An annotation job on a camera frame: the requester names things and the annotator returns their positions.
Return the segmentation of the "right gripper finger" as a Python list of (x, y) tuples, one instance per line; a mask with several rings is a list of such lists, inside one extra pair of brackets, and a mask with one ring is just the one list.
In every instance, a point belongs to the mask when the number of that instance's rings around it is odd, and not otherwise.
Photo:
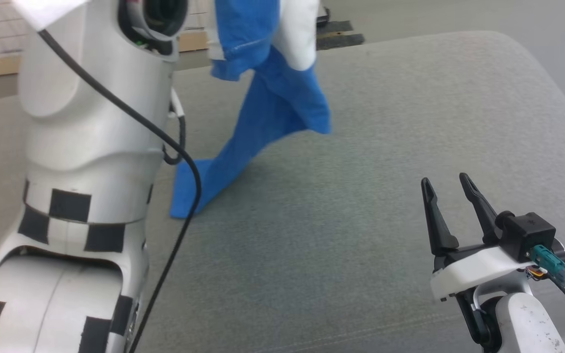
[(446, 221), (438, 207), (437, 193), (430, 183), (430, 179), (421, 180), (422, 202), (430, 239), (431, 253), (435, 256), (445, 256), (459, 248), (459, 242), (451, 234)]
[(495, 225), (497, 214), (495, 210), (487, 199), (485, 199), (482, 192), (478, 190), (468, 174), (460, 173), (459, 179), (466, 198), (471, 202), (477, 214), (478, 223), (484, 233), (482, 237), (484, 244), (498, 244), (499, 237), (498, 234), (496, 234), (498, 228)]

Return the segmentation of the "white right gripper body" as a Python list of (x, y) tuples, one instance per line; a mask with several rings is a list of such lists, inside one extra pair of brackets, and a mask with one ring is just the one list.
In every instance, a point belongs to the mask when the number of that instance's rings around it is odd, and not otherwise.
[(518, 262), (498, 246), (487, 248), (432, 274), (431, 292), (435, 300), (445, 299), (451, 294), (457, 294), (533, 265), (533, 261)]

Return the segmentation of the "black floor mat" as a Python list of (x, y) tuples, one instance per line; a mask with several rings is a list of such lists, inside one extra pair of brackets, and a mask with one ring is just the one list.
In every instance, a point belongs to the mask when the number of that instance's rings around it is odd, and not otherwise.
[(365, 43), (364, 35), (354, 29), (350, 20), (332, 20), (330, 9), (320, 6), (316, 20), (317, 50), (359, 46), (363, 43)]

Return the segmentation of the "blue and white t-shirt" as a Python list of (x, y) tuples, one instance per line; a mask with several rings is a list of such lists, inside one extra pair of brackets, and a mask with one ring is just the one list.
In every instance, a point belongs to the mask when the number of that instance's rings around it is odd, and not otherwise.
[(202, 191), (195, 212), (231, 185), (269, 144), (301, 130), (331, 131), (316, 73), (320, 0), (211, 0), (206, 27), (211, 75), (253, 80), (232, 137), (213, 159), (197, 159)]

